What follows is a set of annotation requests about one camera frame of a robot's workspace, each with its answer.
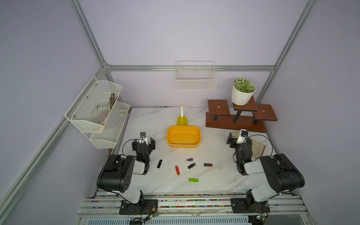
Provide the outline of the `yellow plastic storage box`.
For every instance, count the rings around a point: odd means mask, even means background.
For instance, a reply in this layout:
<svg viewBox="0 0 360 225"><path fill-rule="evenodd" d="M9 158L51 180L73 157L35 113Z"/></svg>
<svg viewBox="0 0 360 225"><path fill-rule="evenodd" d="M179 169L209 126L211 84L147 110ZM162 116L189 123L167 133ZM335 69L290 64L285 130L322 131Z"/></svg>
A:
<svg viewBox="0 0 360 225"><path fill-rule="evenodd" d="M171 126L166 135L166 141L172 148L197 148L201 140L201 130L196 126Z"/></svg>

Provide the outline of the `red usb flash drive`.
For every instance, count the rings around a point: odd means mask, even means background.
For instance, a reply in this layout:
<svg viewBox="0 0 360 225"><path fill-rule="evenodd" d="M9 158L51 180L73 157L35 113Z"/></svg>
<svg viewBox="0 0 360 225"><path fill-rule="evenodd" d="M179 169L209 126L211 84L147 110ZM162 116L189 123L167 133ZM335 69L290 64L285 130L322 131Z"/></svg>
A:
<svg viewBox="0 0 360 225"><path fill-rule="evenodd" d="M179 170L178 166L175 166L175 170L176 170L177 175L179 176L180 175L180 170Z"/></svg>

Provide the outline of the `grey black usb flash drive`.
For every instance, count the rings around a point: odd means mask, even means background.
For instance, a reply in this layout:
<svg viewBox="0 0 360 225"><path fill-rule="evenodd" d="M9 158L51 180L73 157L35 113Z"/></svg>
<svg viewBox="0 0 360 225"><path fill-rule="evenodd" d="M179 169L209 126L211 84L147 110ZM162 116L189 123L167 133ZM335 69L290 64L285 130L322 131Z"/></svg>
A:
<svg viewBox="0 0 360 225"><path fill-rule="evenodd" d="M192 163L192 164L190 164L189 166L188 166L188 169L191 169L191 168L193 168L193 167L195 167L196 166L196 163Z"/></svg>

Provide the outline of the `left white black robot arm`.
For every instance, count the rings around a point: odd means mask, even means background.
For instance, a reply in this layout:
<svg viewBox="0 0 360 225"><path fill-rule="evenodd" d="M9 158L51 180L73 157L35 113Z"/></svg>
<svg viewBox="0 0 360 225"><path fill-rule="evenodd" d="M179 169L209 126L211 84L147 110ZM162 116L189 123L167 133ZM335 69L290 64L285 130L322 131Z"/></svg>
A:
<svg viewBox="0 0 360 225"><path fill-rule="evenodd" d="M132 139L132 149L136 155L112 154L102 168L97 187L119 195L126 203L140 203L142 191L131 187L132 175L146 175L150 168L150 154L156 149L156 141L141 135Z"/></svg>

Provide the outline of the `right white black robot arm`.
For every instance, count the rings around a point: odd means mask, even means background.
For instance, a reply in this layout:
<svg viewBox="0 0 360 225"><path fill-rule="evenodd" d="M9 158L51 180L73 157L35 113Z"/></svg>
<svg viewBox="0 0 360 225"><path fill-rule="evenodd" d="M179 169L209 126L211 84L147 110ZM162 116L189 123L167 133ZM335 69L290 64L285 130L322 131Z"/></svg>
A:
<svg viewBox="0 0 360 225"><path fill-rule="evenodd" d="M237 138L230 133L226 143L234 149L233 160L241 175L261 173L266 177L261 185L248 190L245 198L230 200L233 213L269 213L269 199L305 185L303 175L285 154L252 160L253 141L248 131L242 130Z"/></svg>

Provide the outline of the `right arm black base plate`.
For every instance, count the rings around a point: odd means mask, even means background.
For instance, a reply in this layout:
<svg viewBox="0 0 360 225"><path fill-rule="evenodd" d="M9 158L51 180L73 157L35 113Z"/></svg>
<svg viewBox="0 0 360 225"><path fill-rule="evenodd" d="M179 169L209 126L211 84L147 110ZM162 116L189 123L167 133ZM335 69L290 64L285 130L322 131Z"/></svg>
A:
<svg viewBox="0 0 360 225"><path fill-rule="evenodd" d="M246 198L230 199L233 213L269 213L270 208L267 202L254 202Z"/></svg>

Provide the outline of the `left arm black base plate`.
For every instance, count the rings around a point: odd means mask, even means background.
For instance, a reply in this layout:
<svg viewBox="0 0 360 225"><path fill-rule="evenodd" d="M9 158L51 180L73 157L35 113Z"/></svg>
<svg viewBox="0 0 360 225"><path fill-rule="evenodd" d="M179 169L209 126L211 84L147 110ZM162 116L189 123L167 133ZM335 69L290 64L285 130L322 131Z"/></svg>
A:
<svg viewBox="0 0 360 225"><path fill-rule="evenodd" d="M138 203L129 203L125 200L121 202L120 215L151 215L157 212L158 200L140 200Z"/></svg>

